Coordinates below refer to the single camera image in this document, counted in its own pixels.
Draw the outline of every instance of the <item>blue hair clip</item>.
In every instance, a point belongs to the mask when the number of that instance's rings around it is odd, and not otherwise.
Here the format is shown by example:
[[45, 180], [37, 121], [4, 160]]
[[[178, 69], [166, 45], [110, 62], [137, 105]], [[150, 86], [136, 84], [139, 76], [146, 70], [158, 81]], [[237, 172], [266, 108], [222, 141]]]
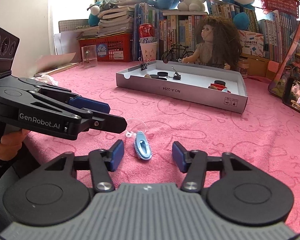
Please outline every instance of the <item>blue hair clip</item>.
[[142, 160], [148, 161], [152, 157], [152, 152], [148, 144], [146, 135], [139, 131], [136, 133], [136, 139], [134, 141], [134, 148], [138, 157]]

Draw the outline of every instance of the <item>pink blanket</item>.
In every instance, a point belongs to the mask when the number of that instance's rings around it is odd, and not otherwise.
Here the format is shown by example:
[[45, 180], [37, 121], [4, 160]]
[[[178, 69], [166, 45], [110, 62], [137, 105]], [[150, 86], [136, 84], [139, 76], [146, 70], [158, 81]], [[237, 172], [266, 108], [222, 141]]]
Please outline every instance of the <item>pink blanket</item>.
[[[180, 185], [184, 174], [172, 160], [173, 141], [179, 141], [189, 150], [201, 149], [214, 156], [231, 151], [292, 189], [295, 204], [287, 225], [300, 232], [300, 114], [270, 95], [266, 83], [252, 79], [245, 80], [249, 98], [242, 115], [117, 88], [115, 73], [133, 65], [136, 64], [99, 63], [95, 68], [75, 67], [53, 77], [60, 86], [74, 93], [108, 103], [111, 114], [145, 122], [153, 151], [149, 162], [137, 159], [133, 139], [126, 138], [124, 133], [96, 130], [81, 133], [76, 141], [31, 132], [26, 145], [36, 159], [44, 163], [66, 151], [87, 155], [91, 150], [109, 148], [117, 139], [122, 139], [125, 155], [118, 170], [111, 174], [117, 186], [122, 182], [176, 182]], [[91, 185], [88, 172], [79, 172], [78, 178]], [[206, 186], [217, 179], [217, 172], [208, 173]]]

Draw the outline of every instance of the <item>metal screw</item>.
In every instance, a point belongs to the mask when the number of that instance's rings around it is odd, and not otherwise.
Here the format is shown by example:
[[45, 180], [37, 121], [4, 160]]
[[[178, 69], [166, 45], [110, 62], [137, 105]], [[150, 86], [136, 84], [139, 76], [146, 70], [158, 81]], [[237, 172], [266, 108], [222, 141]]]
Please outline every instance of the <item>metal screw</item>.
[[112, 185], [109, 182], [100, 182], [97, 185], [97, 189], [99, 190], [109, 190], [111, 187]]
[[187, 189], [187, 190], [195, 190], [197, 188], [198, 187], [197, 187], [197, 184], [195, 182], [193, 182], [193, 181], [186, 182], [185, 189]]

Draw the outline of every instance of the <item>miniature bicycle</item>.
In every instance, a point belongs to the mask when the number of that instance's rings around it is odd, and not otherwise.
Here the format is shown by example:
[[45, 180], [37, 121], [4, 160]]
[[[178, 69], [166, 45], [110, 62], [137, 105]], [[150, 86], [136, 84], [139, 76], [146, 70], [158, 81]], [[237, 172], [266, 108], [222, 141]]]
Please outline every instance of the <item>miniature bicycle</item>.
[[171, 49], [167, 50], [166, 52], [164, 52], [162, 54], [161, 60], [167, 64], [169, 61], [171, 61], [176, 57], [176, 53], [174, 52], [175, 50], [183, 50], [182, 52], [182, 56], [180, 58], [178, 58], [178, 62], [181, 62], [183, 58], [185, 57], [189, 57], [191, 55], [193, 55], [193, 51], [191, 50], [187, 50], [189, 48], [189, 46], [183, 46], [183, 45], [177, 45], [177, 48], [175, 48], [176, 44], [172, 44]]

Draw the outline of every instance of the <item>red basket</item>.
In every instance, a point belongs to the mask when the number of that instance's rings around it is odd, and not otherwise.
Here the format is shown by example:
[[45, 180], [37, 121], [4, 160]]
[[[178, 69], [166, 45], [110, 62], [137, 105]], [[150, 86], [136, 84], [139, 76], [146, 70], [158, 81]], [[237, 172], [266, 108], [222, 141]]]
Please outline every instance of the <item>red basket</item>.
[[299, 18], [299, 4], [297, 0], [260, 0], [262, 9], [267, 11], [279, 10]]
[[131, 61], [131, 33], [123, 33], [100, 38], [82, 39], [79, 40], [79, 44], [80, 48], [88, 45], [96, 45], [98, 61]]

